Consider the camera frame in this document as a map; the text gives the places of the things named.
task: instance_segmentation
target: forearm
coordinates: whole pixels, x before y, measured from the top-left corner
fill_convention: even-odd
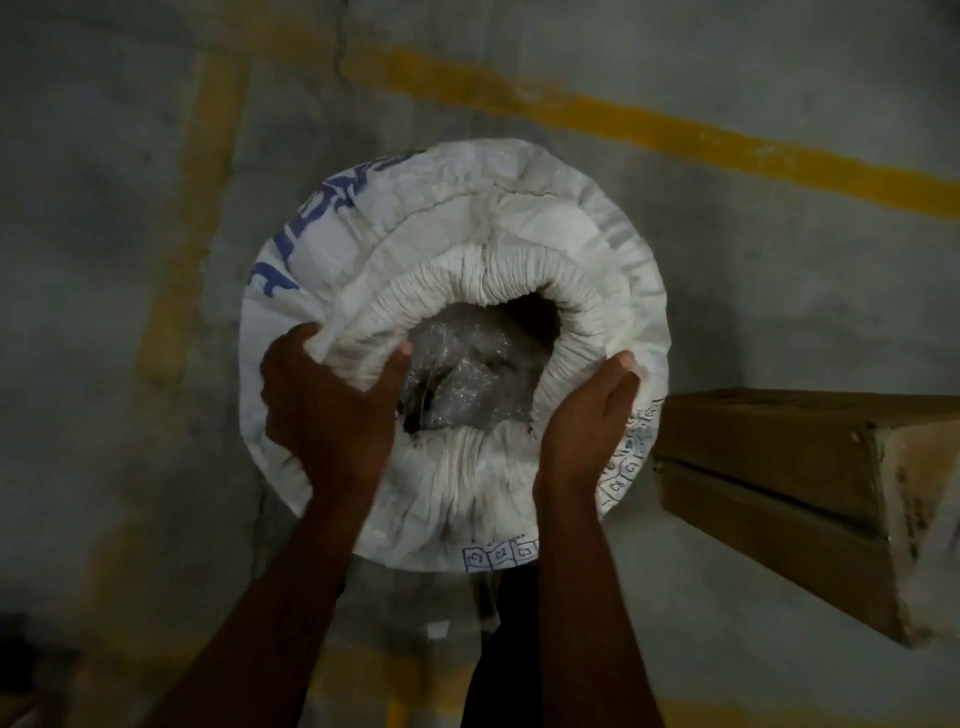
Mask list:
[[[311,502],[267,572],[142,728],[296,725],[368,510],[368,503]]]
[[[539,487],[544,725],[661,726],[589,488]]]

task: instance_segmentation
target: left hand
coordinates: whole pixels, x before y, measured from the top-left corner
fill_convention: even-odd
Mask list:
[[[372,497],[394,446],[396,402],[413,345],[402,342],[379,381],[361,392],[303,349],[319,330],[318,324],[293,327],[263,357],[267,437],[300,459],[314,499],[339,500],[358,488]]]

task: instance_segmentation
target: hand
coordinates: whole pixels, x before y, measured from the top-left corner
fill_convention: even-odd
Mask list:
[[[630,352],[612,356],[554,411],[540,444],[538,504],[559,496],[594,507],[597,481],[623,438],[640,384],[633,366]]]
[[[318,364],[303,344],[320,330],[300,324],[280,336],[260,364],[267,405],[267,437],[294,453],[310,482],[336,496],[373,496],[394,446],[396,402],[413,345],[404,341],[367,392],[349,386]]]

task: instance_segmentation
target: right hand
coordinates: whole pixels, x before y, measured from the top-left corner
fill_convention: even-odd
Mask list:
[[[623,438],[640,384],[633,366],[630,352],[612,356],[554,411],[540,444],[537,503],[571,497],[594,507],[597,482]]]

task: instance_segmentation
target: yellow painted line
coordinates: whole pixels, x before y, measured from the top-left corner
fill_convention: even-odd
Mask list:
[[[331,63],[332,38],[328,34],[275,24],[260,41],[250,50],[270,61],[312,69],[324,69]],[[422,101],[528,119],[722,169],[960,219],[958,181],[747,136],[552,85],[517,82],[482,66],[446,61],[408,48],[388,48],[352,37],[340,70],[355,83]]]
[[[387,703],[387,719],[384,728],[407,728],[410,725],[410,711],[398,700]]]
[[[141,407],[172,406],[186,371],[204,288],[203,266],[220,225],[220,200],[230,175],[251,63],[243,56],[221,54],[206,54],[202,61],[174,208],[180,240],[163,265],[134,367]]]
[[[70,728],[129,724],[137,706],[150,704],[169,687],[201,645],[171,648],[157,642],[144,651],[116,643],[116,651],[100,644],[85,653],[80,678],[71,695]],[[413,709],[439,716],[463,711],[473,665],[439,666],[423,659],[389,655],[369,647],[332,645],[324,649],[314,670],[308,700],[342,708],[384,706],[387,728],[410,722]],[[752,709],[750,706],[701,703],[658,697],[668,728],[947,728],[955,725],[933,716],[906,721],[870,721],[834,716],[816,706]]]

